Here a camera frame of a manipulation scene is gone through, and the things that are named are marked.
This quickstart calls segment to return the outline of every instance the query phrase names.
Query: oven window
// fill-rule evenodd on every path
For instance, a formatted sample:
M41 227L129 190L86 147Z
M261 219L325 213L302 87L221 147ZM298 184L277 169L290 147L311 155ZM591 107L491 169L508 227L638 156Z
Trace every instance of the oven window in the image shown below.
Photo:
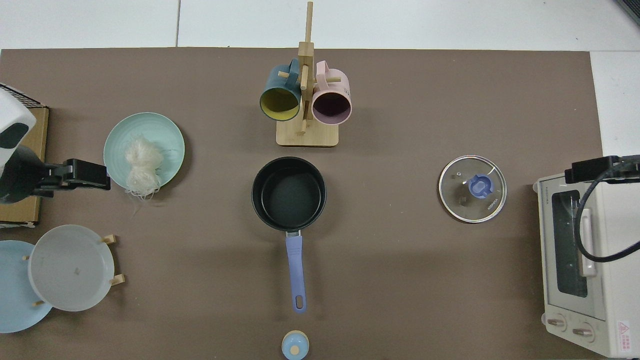
M573 209L580 201L577 190L551 196L556 243L556 274L560 292L587 297L587 278L580 276L578 248L573 238Z

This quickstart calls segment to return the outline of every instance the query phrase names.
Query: blue mug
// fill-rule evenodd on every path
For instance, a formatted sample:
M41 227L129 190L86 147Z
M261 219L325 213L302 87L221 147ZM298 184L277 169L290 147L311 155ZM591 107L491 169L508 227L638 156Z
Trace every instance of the blue mug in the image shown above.
M289 74L288 78L279 76L279 72ZM278 65L271 69L267 85L260 96L260 109L269 118L277 121L293 119L300 111L300 64L298 59L287 65Z

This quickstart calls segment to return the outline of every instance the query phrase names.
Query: light green plate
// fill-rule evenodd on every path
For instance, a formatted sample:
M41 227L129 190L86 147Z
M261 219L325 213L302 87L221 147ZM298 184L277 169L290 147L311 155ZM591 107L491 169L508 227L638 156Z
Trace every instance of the light green plate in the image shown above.
M160 186L164 186L180 170L184 160L184 139L180 129L168 117L156 113L137 113L120 121L104 143L104 164L109 176L123 188L127 188L127 176L131 166L125 159L131 140L143 135L154 143L164 159L157 170Z

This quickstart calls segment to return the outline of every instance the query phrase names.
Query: mug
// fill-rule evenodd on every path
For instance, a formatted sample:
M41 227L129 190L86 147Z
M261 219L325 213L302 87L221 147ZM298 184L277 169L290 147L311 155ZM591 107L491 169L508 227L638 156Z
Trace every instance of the mug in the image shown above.
M327 82L329 78L340 81ZM339 125L351 116L351 92L349 79L338 69L329 69L326 61L316 65L316 85L311 108L314 119L326 125Z
M289 73L288 78L278 73ZM291 60L287 65L278 65L271 69L267 85L260 96L260 109L273 120L286 121L293 119L300 111L300 63L298 59Z

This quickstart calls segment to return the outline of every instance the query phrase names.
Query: oven handle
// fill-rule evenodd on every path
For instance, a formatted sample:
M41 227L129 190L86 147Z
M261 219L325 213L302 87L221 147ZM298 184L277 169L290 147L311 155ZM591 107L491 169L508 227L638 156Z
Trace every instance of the oven handle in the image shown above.
M593 254L593 230L591 228L591 209L585 208L582 211L580 220L580 237L582 238L582 246L588 253ZM592 260L584 257L578 250L580 259L580 275L584 277L594 277L597 275L596 265Z

